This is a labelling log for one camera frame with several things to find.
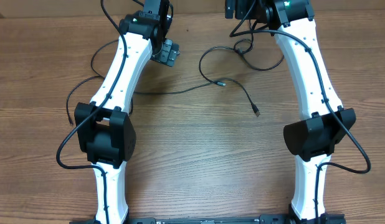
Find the black cable long tail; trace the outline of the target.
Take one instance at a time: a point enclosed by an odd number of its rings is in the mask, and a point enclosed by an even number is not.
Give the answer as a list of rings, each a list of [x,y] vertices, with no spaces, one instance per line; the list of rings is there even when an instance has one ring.
[[[69,110],[69,101],[70,101],[70,97],[72,96],[72,94],[74,93],[74,91],[80,87],[81,85],[83,85],[84,83],[87,83],[88,81],[90,80],[93,80],[93,79],[96,79],[96,78],[100,78],[102,80],[105,79],[105,77],[103,75],[101,75],[99,72],[97,72],[94,67],[93,67],[93,62],[95,60],[95,57],[97,56],[97,54],[102,50],[104,49],[105,47],[111,45],[111,44],[114,44],[115,42],[118,42],[118,40],[112,40],[110,42],[107,42],[106,44],[104,44],[103,46],[99,47],[95,53],[92,55],[92,58],[90,60],[90,68],[92,69],[92,71],[95,73],[95,76],[92,76],[92,77],[88,77],[84,80],[82,80],[80,83],[76,84],[72,89],[71,91],[69,92],[69,94],[67,95],[67,98],[66,98],[66,101],[65,101],[65,110],[66,110],[66,113],[67,113],[67,118],[68,118],[68,121],[69,121],[69,124],[71,126],[74,125],[74,121],[72,120],[71,118],[71,115],[70,115],[70,110]]]

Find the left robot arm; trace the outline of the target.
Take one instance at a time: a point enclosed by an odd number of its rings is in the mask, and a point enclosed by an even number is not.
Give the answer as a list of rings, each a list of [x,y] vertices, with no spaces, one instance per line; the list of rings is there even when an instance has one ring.
[[[109,71],[90,103],[79,103],[74,116],[82,152],[93,167],[98,209],[90,223],[126,223],[126,164],[136,145],[130,121],[131,100],[149,60],[174,65],[178,45],[166,38],[173,19],[169,1],[146,1],[116,28],[118,45]]]

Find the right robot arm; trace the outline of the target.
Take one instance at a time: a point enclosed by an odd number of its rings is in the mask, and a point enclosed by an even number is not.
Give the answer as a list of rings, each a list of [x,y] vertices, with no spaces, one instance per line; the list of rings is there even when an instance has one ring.
[[[323,204],[326,163],[356,121],[345,109],[328,77],[316,36],[310,1],[226,1],[225,17],[255,19],[267,25],[280,47],[293,80],[300,121],[288,124],[283,137],[295,157],[295,191],[288,215],[262,215],[261,223],[345,223]]]

